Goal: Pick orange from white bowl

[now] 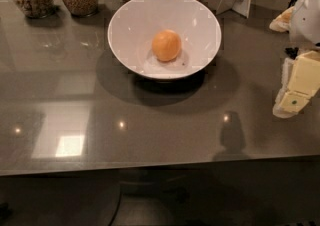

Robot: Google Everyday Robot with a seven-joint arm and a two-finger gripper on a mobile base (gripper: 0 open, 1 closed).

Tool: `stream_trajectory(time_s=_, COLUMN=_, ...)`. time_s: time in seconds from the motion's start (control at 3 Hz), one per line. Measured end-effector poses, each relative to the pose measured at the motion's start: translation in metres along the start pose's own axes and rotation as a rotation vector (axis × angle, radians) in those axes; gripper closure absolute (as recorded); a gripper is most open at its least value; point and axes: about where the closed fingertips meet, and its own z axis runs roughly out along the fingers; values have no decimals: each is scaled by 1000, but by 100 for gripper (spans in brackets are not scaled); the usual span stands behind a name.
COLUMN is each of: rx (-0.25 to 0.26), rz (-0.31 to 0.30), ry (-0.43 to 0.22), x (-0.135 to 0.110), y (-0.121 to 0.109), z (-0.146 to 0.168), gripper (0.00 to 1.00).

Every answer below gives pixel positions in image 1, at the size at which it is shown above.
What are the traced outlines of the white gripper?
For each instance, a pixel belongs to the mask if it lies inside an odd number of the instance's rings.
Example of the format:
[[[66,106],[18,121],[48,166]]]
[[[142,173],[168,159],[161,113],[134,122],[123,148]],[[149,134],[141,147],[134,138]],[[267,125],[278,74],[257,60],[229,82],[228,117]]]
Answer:
[[[276,32],[289,30],[290,41],[299,48],[319,50],[320,0],[297,0],[294,7],[273,19],[269,28]],[[308,51],[295,59],[286,58],[281,84],[273,115],[290,118],[302,111],[320,90],[320,53]]]

